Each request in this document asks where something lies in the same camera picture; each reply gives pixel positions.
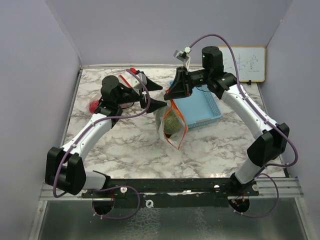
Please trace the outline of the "clear zip bag orange zipper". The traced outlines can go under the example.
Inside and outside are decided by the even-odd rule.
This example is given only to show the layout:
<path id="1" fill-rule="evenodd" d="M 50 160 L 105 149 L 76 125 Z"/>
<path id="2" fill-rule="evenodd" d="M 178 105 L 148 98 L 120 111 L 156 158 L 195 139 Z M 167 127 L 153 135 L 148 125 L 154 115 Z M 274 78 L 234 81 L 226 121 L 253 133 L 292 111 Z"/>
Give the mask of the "clear zip bag orange zipper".
<path id="1" fill-rule="evenodd" d="M 122 114 L 122 83 L 114 75 L 106 76 L 101 82 L 99 104 L 93 114 L 120 116 Z"/>

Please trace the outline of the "green netted melon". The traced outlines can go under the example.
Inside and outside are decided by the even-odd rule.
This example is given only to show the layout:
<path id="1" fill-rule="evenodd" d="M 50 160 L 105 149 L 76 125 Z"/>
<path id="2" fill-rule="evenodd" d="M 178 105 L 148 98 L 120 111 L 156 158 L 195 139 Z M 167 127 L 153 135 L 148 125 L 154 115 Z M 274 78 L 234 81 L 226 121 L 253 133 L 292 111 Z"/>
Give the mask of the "green netted melon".
<path id="1" fill-rule="evenodd" d="M 167 135 L 173 135 L 178 133 L 183 125 L 181 124 L 179 118 L 176 116 L 174 111 L 170 111 L 164 118 L 164 133 Z"/>

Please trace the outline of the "bright red apple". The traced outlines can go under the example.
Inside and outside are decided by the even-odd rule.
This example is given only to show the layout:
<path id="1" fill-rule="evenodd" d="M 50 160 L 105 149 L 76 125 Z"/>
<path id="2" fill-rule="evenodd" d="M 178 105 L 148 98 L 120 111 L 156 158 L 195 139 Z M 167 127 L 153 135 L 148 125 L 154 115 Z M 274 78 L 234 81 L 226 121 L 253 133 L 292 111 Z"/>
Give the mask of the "bright red apple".
<path id="1" fill-rule="evenodd" d="M 99 100 L 92 100 L 89 104 L 88 104 L 88 111 L 93 114 L 95 112 L 95 110 L 97 109 L 99 105 Z"/>

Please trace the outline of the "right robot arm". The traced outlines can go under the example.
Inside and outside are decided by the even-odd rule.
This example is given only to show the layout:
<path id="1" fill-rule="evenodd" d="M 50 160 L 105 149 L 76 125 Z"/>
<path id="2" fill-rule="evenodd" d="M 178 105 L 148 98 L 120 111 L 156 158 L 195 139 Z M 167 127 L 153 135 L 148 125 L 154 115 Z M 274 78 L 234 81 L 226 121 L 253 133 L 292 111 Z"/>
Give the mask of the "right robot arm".
<path id="1" fill-rule="evenodd" d="M 216 46 L 204 47 L 202 69 L 189 71 L 190 47 L 184 51 L 175 51 L 174 57 L 183 65 L 176 69 L 173 83 L 164 95 L 165 100 L 187 98 L 193 89 L 207 86 L 218 99 L 231 107 L 249 128 L 254 142 L 247 149 L 247 159 L 230 177 L 230 191 L 240 196 L 248 189 L 248 184 L 258 176 L 267 163 L 278 158 L 286 149 L 290 128 L 278 124 L 270 118 L 250 98 L 242 86 L 237 84 L 236 77 L 224 70 L 223 53 Z"/>

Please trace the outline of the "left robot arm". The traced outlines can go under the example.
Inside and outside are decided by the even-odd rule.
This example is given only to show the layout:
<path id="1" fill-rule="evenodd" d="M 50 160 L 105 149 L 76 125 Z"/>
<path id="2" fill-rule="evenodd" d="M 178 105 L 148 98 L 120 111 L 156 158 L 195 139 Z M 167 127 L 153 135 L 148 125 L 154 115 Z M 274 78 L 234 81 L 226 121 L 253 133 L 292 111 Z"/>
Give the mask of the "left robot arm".
<path id="1" fill-rule="evenodd" d="M 128 73 L 131 86 L 120 76 L 106 76 L 101 82 L 101 97 L 89 122 L 68 143 L 59 148 L 52 147 L 48 151 L 45 183 L 53 187 L 54 197 L 77 195 L 82 190 L 93 190 L 97 196 L 106 197 L 111 190 L 107 182 L 108 176 L 85 170 L 84 161 L 88 153 L 118 120 L 125 118 L 122 108 L 124 104 L 140 104 L 143 111 L 135 114 L 135 117 L 152 113 L 167 105 L 150 96 L 151 91 L 162 90 L 162 86 L 150 80 L 143 72 Z"/>

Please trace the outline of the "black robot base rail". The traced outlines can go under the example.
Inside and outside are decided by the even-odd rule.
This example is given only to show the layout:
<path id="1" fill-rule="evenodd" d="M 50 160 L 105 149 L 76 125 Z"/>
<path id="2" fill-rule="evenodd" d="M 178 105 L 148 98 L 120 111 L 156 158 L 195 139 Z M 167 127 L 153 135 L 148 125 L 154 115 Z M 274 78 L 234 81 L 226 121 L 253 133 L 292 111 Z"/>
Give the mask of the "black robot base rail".
<path id="1" fill-rule="evenodd" d="M 226 208 L 228 199 L 258 196 L 256 181 L 237 186 L 230 178 L 111 178 L 101 190 L 81 196 L 96 202 L 112 202 L 119 209 Z"/>

